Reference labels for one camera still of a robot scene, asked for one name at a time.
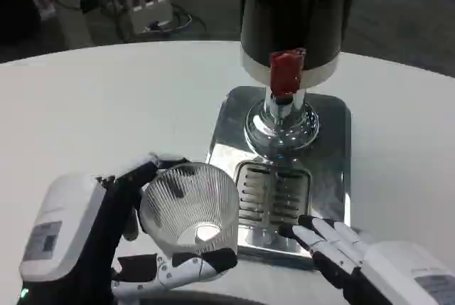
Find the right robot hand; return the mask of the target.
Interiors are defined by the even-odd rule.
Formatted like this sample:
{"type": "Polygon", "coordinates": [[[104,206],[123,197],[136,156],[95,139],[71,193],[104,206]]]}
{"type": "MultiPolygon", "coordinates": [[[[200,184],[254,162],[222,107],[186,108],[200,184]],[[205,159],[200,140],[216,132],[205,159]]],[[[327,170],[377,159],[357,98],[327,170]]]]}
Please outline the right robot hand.
{"type": "Polygon", "coordinates": [[[454,303],[454,272],[416,243],[368,243],[341,221],[310,215],[278,233],[307,250],[349,304],[454,303]]]}

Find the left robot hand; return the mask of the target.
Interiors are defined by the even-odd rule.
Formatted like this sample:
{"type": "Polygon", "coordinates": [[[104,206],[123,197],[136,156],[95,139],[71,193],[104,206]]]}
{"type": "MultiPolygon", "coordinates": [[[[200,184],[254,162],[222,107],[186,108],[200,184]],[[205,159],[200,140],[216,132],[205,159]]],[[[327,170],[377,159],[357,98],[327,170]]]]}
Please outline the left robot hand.
{"type": "Polygon", "coordinates": [[[48,187],[19,265],[20,304],[139,304],[237,265],[239,195],[220,168],[149,154],[48,187]]]}

